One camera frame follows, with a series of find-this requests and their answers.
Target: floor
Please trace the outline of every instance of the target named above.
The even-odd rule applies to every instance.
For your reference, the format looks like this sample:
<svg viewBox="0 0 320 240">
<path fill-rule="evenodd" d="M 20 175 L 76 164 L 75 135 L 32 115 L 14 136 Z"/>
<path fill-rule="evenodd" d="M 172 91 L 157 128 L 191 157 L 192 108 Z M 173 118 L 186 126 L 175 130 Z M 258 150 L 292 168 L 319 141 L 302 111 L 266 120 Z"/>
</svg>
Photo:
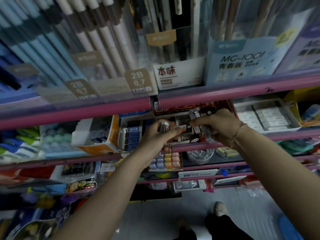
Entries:
<svg viewBox="0 0 320 240">
<path fill-rule="evenodd" d="M 233 222 L 253 239 L 283 240 L 278 227 L 280 208 L 266 191 L 242 187 L 186 191 L 182 198 L 129 204 L 112 240 L 172 240 L 178 237 L 176 219 L 184 216 L 198 240 L 211 240 L 203 224 L 212 202 L 227 206 Z"/>
</svg>

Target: forearm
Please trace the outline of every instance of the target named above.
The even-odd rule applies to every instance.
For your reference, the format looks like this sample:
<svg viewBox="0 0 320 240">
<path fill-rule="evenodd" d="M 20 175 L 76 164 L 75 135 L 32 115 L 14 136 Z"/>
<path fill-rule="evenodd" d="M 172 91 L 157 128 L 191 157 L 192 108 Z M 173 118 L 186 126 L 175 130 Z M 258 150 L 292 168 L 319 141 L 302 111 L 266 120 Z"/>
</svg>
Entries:
<svg viewBox="0 0 320 240">
<path fill-rule="evenodd" d="M 59 240 L 110 239 L 143 170 L 132 153 L 55 234 Z"/>
<path fill-rule="evenodd" d="M 248 126 L 235 141 L 271 197 L 306 239 L 320 237 L 320 179 L 276 143 Z"/>
</svg>

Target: leg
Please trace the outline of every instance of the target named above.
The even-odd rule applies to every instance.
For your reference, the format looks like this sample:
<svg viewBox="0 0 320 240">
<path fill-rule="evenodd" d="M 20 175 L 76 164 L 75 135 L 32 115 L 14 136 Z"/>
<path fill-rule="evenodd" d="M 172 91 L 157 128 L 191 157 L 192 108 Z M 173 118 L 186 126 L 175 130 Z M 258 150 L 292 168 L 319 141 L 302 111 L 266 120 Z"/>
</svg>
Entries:
<svg viewBox="0 0 320 240">
<path fill-rule="evenodd" d="M 205 218 L 204 224 L 214 239 L 251 239 L 248 234 L 236 226 L 228 216 L 224 203 L 216 202 L 213 212 Z"/>
<path fill-rule="evenodd" d="M 175 240 L 197 240 L 195 232 L 190 228 L 186 219 L 181 218 L 178 220 L 179 237 Z"/>
</svg>

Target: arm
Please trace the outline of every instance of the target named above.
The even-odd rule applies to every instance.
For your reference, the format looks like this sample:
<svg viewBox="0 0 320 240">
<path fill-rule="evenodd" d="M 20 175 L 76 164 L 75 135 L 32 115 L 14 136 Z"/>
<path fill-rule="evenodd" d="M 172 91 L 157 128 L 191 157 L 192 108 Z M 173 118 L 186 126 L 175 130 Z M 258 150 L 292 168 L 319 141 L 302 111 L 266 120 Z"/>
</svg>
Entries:
<svg viewBox="0 0 320 240">
<path fill-rule="evenodd" d="M 320 238 L 320 178 L 316 174 L 247 125 L 238 131 L 240 121 L 227 109 L 197 118 L 191 125 L 210 125 L 216 130 L 215 139 L 239 152 L 300 234 L 305 239 Z"/>
<path fill-rule="evenodd" d="M 158 133 L 162 121 L 150 125 L 134 152 L 123 160 L 104 185 L 58 230 L 53 240 L 112 238 L 142 170 L 149 166 L 166 141 L 181 133 L 180 128 L 164 134 Z"/>
</svg>

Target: bracelet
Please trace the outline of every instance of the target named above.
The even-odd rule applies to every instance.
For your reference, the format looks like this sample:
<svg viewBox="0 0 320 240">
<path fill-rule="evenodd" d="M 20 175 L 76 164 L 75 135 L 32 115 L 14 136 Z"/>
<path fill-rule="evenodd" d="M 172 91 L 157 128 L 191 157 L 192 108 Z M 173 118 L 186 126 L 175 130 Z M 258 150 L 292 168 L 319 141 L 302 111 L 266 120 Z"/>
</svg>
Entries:
<svg viewBox="0 0 320 240">
<path fill-rule="evenodd" d="M 238 128 L 238 130 L 237 130 L 237 133 L 235 134 L 233 140 L 232 140 L 231 143 L 230 143 L 230 149 L 232 149 L 232 145 L 234 144 L 235 140 L 237 139 L 237 136 L 238 136 L 241 128 L 244 127 L 245 125 L 247 125 L 247 124 L 245 124 L 245 123 L 243 123 L 243 122 L 241 121 L 241 123 L 240 123 L 240 125 L 239 125 L 239 128 Z"/>
</svg>

